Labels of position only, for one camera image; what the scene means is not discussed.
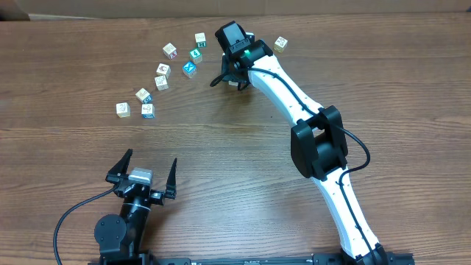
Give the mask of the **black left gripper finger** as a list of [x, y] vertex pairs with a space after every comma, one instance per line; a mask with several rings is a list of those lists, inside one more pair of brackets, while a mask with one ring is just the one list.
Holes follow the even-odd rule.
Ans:
[[127, 170], [130, 164], [133, 150], [128, 149], [123, 157], [108, 171], [106, 180], [123, 180], [128, 178]]
[[177, 195], [177, 184], [176, 184], [176, 168], [177, 168], [177, 158], [174, 159], [171, 166], [169, 176], [166, 182], [165, 198], [175, 199]]

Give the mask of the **wooden block letter I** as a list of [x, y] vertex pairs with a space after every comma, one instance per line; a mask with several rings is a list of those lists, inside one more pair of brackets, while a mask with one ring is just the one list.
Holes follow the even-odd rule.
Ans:
[[168, 81], [166, 76], [157, 76], [155, 77], [155, 85], [159, 91], [163, 91], [169, 88]]

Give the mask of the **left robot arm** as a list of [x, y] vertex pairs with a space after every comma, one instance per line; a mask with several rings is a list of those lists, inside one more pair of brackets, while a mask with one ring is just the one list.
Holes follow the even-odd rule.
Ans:
[[100, 258], [109, 263], [138, 258], [151, 206], [162, 205], [166, 197], [165, 191], [152, 188], [153, 171], [127, 171], [131, 157], [128, 149], [105, 178], [113, 184], [111, 192], [123, 199], [120, 213], [103, 216], [94, 230]]

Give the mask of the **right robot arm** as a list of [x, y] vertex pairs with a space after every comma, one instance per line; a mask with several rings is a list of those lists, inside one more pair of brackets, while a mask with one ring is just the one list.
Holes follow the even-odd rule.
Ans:
[[220, 27], [215, 37], [223, 51], [221, 81], [238, 82], [260, 90], [284, 115], [290, 128], [291, 159], [299, 173], [318, 187], [336, 225], [343, 264], [387, 264], [386, 251], [371, 231], [350, 182], [347, 138], [366, 154], [366, 145], [343, 126], [334, 106], [312, 100], [287, 75], [273, 51], [234, 21]]

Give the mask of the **wooden block green 4 top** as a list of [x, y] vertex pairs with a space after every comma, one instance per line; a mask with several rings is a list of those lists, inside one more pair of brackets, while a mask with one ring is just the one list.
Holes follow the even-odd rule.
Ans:
[[202, 53], [198, 48], [192, 49], [189, 52], [189, 56], [191, 58], [192, 63], [194, 64], [202, 62]]

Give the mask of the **wooden block blue X top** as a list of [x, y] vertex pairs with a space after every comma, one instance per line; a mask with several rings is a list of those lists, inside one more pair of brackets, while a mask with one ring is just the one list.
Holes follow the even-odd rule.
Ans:
[[196, 65], [192, 63], [191, 61], [188, 61], [183, 65], [183, 73], [186, 75], [189, 79], [193, 78], [194, 75], [196, 74]]

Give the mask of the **wooden block green N side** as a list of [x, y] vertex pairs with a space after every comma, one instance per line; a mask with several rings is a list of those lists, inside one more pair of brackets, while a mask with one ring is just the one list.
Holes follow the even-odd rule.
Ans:
[[204, 32], [199, 32], [194, 35], [196, 47], [197, 48], [205, 48], [207, 46], [207, 41]]

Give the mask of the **wooden block yellow side far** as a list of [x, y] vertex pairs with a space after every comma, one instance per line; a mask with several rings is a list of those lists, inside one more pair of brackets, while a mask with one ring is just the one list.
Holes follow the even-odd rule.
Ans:
[[288, 45], [288, 40], [280, 36], [277, 38], [277, 40], [274, 43], [274, 50], [279, 53], [283, 53], [287, 45]]

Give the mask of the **wooden block yellow side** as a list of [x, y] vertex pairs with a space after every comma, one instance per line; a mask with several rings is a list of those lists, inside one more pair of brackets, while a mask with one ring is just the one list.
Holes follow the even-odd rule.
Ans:
[[125, 118], [131, 116], [130, 106], [127, 102], [121, 102], [116, 104], [116, 115], [119, 118]]
[[287, 45], [288, 45], [288, 40], [280, 36], [277, 38], [277, 40], [274, 43], [274, 50], [279, 53], [283, 53]]

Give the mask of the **wooden block red X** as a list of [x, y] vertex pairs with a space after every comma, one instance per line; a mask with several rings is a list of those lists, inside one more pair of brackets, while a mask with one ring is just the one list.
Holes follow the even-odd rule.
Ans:
[[167, 58], [173, 60], [177, 56], [177, 48], [172, 43], [167, 43], [163, 47], [163, 53]]

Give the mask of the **wooden block blue T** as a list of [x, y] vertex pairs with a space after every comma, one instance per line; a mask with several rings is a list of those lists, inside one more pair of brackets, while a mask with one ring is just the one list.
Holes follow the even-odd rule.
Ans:
[[153, 119], [155, 117], [155, 106], [153, 104], [142, 104], [141, 115], [145, 119]]

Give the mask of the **wooden block orange top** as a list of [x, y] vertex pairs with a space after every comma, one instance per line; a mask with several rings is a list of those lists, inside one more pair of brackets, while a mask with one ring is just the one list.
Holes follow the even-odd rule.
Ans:
[[156, 75], [158, 77], [165, 77], [166, 79], [169, 78], [171, 74], [171, 68], [169, 65], [166, 65], [164, 63], [160, 63], [156, 69]]

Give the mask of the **wooden block blue C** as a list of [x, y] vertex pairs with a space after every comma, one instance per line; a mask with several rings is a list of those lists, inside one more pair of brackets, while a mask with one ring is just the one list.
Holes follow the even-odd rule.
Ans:
[[151, 93], [145, 88], [141, 88], [135, 96], [142, 104], [149, 104], [153, 100]]

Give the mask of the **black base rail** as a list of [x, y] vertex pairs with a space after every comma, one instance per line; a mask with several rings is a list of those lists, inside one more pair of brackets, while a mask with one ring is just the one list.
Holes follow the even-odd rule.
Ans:
[[144, 264], [152, 265], [341, 265], [341, 264], [385, 264], [385, 265], [414, 265], [413, 255], [387, 252], [373, 258], [365, 257], [360, 260], [348, 258], [344, 254], [313, 254], [305, 257], [280, 258], [220, 258], [191, 260], [189, 258], [153, 258]]

